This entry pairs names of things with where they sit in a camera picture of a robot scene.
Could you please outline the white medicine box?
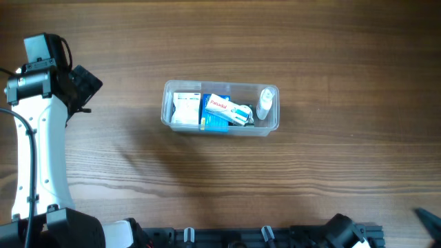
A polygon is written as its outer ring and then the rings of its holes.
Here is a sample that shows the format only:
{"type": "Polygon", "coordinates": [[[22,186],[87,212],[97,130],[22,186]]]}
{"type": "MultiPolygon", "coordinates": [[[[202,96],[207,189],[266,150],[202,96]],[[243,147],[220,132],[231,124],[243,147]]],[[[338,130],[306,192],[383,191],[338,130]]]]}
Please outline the white medicine box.
{"type": "Polygon", "coordinates": [[[175,92],[173,94],[174,111],[171,123],[198,125],[200,104],[200,93],[175,92]]]}

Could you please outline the blue medicine box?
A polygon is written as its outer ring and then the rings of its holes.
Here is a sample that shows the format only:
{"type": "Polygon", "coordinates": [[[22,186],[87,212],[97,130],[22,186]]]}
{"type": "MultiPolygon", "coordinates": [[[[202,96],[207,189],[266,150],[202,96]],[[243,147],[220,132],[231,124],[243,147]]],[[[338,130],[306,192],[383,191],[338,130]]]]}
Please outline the blue medicine box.
{"type": "Polygon", "coordinates": [[[199,111],[199,130],[203,132],[228,132],[229,122],[206,111],[211,94],[204,94],[199,111]]]}

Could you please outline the white Panadol box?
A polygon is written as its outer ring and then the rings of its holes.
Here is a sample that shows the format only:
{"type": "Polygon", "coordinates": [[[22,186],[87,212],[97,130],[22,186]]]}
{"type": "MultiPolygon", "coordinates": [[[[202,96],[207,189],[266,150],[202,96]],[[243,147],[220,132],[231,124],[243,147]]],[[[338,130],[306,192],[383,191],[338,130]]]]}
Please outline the white Panadol box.
{"type": "Polygon", "coordinates": [[[234,125],[245,126],[248,114],[241,110],[240,106],[216,94],[211,94],[205,109],[210,114],[221,117],[234,125]]]}

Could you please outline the green round tin box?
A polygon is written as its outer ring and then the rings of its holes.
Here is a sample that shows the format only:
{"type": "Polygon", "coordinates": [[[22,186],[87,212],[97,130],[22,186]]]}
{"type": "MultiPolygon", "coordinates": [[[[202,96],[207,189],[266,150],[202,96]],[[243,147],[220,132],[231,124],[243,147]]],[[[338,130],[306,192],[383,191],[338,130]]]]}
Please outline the green round tin box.
{"type": "Polygon", "coordinates": [[[255,126],[252,105],[241,105],[240,108],[248,114],[245,126],[255,126]]]}

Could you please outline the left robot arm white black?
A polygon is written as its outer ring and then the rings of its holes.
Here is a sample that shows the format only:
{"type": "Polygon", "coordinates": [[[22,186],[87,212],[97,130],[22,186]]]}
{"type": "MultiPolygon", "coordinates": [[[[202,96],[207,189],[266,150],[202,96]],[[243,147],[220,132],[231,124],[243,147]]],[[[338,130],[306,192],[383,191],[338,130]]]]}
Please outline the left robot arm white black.
{"type": "Polygon", "coordinates": [[[65,128],[86,111],[102,82],[73,65],[66,40],[37,34],[24,41],[28,62],[6,84],[18,145],[12,220],[1,226],[2,247],[144,247],[132,218],[102,224],[75,209],[66,176],[65,128]]]}

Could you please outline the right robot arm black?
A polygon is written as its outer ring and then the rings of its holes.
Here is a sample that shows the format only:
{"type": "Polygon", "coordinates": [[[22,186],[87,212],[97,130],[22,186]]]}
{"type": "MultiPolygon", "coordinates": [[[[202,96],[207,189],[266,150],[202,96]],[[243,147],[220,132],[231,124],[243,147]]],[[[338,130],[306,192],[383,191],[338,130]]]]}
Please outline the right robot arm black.
{"type": "MultiPolygon", "coordinates": [[[[431,248],[440,248],[440,217],[423,209],[414,209],[414,213],[433,239],[431,248]]],[[[380,248],[380,242],[374,236],[368,237],[356,227],[356,224],[347,216],[335,215],[321,229],[319,241],[314,247],[326,248],[380,248]]]]}

